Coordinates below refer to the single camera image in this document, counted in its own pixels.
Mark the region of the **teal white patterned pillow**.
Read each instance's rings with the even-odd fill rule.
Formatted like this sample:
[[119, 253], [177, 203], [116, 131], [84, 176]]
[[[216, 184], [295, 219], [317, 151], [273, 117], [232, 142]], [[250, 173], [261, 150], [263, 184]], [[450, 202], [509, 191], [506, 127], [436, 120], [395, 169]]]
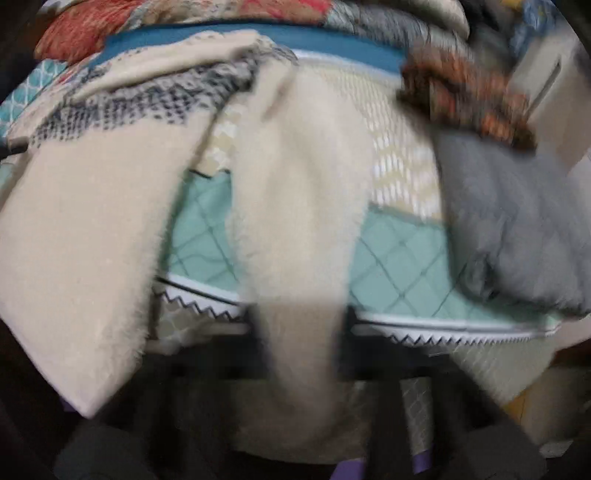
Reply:
[[17, 88], [1, 103], [0, 132], [4, 136], [28, 105], [67, 67], [65, 62], [41, 61]]

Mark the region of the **orange brown knitted cloth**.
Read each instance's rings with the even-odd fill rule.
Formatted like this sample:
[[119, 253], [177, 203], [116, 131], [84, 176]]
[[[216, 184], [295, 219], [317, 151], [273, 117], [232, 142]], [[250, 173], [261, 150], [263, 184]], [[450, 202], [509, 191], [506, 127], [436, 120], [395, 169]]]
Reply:
[[533, 151], [537, 138], [529, 125], [530, 99], [508, 77], [478, 66], [453, 51], [419, 45], [401, 70], [398, 98], [430, 121]]

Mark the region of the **red patchwork quilt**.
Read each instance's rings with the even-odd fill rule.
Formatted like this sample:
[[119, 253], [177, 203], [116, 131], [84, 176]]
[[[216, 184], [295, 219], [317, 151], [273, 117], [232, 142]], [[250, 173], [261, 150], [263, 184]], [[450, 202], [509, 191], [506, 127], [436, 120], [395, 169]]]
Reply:
[[266, 21], [317, 26], [396, 48], [419, 42], [465, 53], [471, 28], [459, 1], [60, 1], [37, 60], [77, 63], [110, 35], [152, 25]]

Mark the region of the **blue patterned bag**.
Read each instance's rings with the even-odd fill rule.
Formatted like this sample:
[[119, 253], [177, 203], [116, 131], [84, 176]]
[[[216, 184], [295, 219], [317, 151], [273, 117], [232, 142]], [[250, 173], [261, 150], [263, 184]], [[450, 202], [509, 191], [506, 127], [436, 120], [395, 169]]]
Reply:
[[521, 16], [515, 23], [509, 39], [512, 59], [517, 62], [527, 52], [530, 44], [543, 38], [567, 20], [551, 0], [527, 0], [522, 3]]

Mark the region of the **grey fleece garment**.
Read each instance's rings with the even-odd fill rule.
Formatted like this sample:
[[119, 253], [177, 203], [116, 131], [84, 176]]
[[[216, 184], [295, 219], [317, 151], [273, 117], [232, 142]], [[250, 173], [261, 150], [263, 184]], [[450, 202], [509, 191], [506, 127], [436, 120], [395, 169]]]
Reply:
[[458, 130], [434, 135], [452, 258], [464, 291], [572, 316], [590, 312], [590, 225], [554, 151]]

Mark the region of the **teal blue bed mat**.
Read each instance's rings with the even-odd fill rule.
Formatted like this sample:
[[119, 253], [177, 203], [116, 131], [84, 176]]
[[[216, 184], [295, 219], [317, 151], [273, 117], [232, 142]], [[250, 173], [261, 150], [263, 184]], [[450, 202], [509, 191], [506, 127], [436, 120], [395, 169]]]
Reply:
[[135, 48], [179, 42], [191, 35], [205, 31], [228, 33], [242, 29], [256, 30], [269, 37], [273, 42], [293, 50], [335, 55], [390, 73], [399, 72], [407, 58], [407, 53], [403, 49], [321, 27], [264, 22], [209, 22], [205, 24], [156, 25], [110, 36], [107, 38], [102, 52], [91, 60], [90, 64], [95, 66], [104, 63]]

